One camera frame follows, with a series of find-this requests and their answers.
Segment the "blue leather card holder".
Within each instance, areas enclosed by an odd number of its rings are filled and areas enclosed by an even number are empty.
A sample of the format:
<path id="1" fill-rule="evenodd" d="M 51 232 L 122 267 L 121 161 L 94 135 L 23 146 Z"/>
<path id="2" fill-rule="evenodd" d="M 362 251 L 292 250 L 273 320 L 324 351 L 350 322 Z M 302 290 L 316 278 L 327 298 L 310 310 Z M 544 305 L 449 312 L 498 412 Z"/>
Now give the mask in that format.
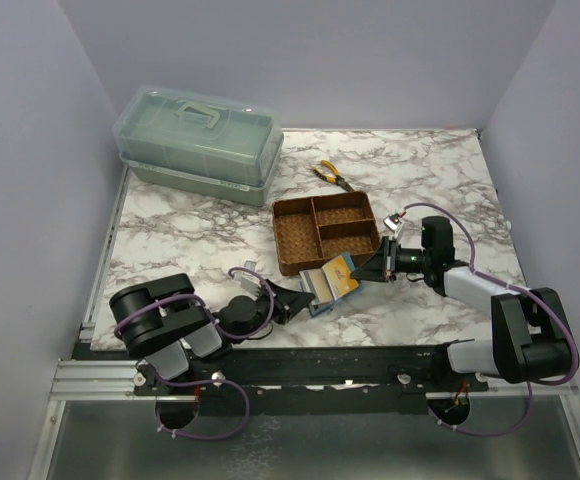
<path id="1" fill-rule="evenodd" d="M 314 295 L 308 305 L 312 317 L 331 311 L 337 302 L 361 289 L 361 283 L 352 279 L 350 274 L 347 264 L 324 265 L 319 269 L 300 272 L 302 290 Z"/>

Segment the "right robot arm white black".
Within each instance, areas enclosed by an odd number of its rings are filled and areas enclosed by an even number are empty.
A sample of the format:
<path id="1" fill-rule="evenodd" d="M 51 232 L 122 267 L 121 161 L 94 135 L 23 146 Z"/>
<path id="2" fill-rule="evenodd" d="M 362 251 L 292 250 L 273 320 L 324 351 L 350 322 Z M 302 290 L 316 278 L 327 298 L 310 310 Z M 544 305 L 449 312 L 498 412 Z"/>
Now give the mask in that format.
<path id="1" fill-rule="evenodd" d="M 393 229 L 376 252 L 351 277 L 387 283 L 400 274 L 419 274 L 440 296 L 460 301 L 491 321 L 488 340 L 463 340 L 445 347 L 449 369 L 457 374 L 479 373 L 511 384 L 569 379 L 575 362 L 573 338 L 556 291 L 526 289 L 493 280 L 455 258 L 450 220 L 428 216 L 421 222 L 421 247 L 400 244 L 401 222 L 386 219 Z"/>

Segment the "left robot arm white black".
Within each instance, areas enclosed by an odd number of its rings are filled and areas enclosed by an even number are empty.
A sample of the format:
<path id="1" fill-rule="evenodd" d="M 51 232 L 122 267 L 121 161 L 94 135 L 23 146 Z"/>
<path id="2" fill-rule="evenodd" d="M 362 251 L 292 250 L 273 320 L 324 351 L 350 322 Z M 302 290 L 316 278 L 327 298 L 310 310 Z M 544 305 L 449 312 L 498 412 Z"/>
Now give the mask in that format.
<path id="1" fill-rule="evenodd" d="M 216 312 L 196 293 L 187 274 L 176 274 L 118 291 L 109 300 L 120 340 L 132 360 L 144 360 L 165 380 L 190 369 L 190 358 L 224 355 L 234 344 L 259 340 L 273 324 L 285 324 L 315 299 L 244 268 L 257 286 L 252 296 L 238 295 Z"/>

